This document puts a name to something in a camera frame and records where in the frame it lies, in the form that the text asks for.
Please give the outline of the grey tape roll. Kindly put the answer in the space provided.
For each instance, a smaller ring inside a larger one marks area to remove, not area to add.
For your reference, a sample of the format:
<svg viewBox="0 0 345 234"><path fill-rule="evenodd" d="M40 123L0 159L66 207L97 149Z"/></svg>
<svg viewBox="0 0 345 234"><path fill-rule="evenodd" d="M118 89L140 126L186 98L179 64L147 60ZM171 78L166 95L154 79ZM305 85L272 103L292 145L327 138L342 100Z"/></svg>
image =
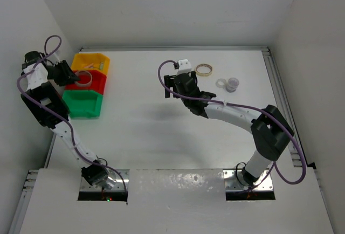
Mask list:
<svg viewBox="0 0 345 234"><path fill-rule="evenodd" d="M76 71L76 76L78 76L79 80L75 82L75 85L81 88L88 88L91 86L93 81L93 76L89 71L80 70Z"/></svg>

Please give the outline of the orange eraser cap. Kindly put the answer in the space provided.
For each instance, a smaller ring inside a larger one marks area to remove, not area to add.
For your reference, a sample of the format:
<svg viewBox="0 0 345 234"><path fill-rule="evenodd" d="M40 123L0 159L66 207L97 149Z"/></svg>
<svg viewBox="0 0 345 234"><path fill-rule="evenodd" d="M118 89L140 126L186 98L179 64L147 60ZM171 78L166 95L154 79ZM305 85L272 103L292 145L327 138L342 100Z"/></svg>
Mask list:
<svg viewBox="0 0 345 234"><path fill-rule="evenodd" d="M93 63L86 65L84 68L93 68Z"/></svg>

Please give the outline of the beige tape roll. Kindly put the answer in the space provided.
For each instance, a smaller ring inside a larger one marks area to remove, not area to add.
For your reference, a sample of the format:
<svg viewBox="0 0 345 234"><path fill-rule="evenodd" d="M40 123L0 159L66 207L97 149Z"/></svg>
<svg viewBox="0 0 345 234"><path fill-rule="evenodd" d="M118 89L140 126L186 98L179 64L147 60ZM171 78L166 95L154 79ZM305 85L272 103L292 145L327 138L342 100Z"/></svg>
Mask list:
<svg viewBox="0 0 345 234"><path fill-rule="evenodd" d="M213 73L213 67L209 64L199 64L195 67L195 72L200 77L208 77Z"/></svg>

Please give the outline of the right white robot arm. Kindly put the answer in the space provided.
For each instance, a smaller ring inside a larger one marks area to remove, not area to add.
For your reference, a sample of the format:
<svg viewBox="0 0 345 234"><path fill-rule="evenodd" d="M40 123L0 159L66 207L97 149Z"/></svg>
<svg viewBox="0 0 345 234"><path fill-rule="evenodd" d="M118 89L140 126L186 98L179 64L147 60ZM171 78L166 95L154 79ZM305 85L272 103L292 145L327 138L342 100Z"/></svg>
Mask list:
<svg viewBox="0 0 345 234"><path fill-rule="evenodd" d="M164 85L176 94L196 98L181 99L192 114L224 121L252 134L256 151L241 171L242 185L254 186L264 170L278 160L290 142L288 135L267 115L256 116L241 107L218 104L219 99L214 93L200 91L195 72L165 75Z"/></svg>

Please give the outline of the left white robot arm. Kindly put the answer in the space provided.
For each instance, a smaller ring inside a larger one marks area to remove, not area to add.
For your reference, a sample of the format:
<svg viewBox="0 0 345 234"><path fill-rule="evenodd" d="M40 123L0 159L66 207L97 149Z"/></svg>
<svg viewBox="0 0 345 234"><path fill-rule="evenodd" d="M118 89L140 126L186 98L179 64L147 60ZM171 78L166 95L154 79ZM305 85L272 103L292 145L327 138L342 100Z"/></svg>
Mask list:
<svg viewBox="0 0 345 234"><path fill-rule="evenodd" d="M86 148L73 129L70 111L61 95L51 84L70 85L79 78L65 60L48 65L42 53L31 51L25 54L21 79L27 79L27 89L21 90L21 99L43 127L61 138L81 167L81 176L91 186L108 189L109 171L98 156Z"/></svg>

